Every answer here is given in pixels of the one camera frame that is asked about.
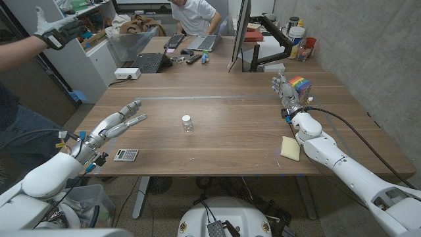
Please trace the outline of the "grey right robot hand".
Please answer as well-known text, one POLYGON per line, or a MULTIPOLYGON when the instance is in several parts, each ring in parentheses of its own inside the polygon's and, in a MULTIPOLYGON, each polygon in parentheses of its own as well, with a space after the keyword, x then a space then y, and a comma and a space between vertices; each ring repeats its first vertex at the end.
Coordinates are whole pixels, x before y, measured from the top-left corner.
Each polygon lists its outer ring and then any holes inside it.
POLYGON ((283 72, 279 72, 278 75, 278 77, 273 77, 272 79, 272 89, 280 96, 284 108, 289 114, 302 109, 299 94, 295 88, 287 81, 283 72))

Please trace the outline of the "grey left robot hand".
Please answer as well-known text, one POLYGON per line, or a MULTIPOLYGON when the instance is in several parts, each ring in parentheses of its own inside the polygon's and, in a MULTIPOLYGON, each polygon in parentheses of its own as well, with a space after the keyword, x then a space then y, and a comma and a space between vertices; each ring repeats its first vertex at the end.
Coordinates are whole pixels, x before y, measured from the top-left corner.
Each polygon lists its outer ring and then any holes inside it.
POLYGON ((147 118, 147 115, 140 115, 133 119, 130 118, 137 113, 140 107, 141 100, 135 99, 133 102, 124 106, 119 112, 109 115, 83 141, 76 142, 72 147, 72 153, 70 155, 83 165, 87 163, 99 154, 97 150, 110 139, 119 137, 129 127, 135 126, 147 118))

